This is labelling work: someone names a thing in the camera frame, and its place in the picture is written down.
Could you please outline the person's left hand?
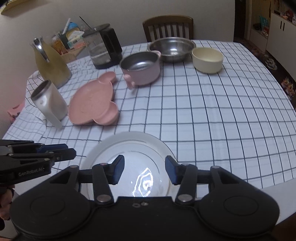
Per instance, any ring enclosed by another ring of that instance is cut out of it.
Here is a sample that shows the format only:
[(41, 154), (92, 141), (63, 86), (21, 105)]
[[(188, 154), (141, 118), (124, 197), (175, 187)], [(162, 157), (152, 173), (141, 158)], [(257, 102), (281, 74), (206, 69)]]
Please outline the person's left hand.
[(1, 187), (0, 203), (1, 203), (1, 229), (5, 228), (4, 221), (10, 219), (10, 207), (15, 193), (15, 185)]

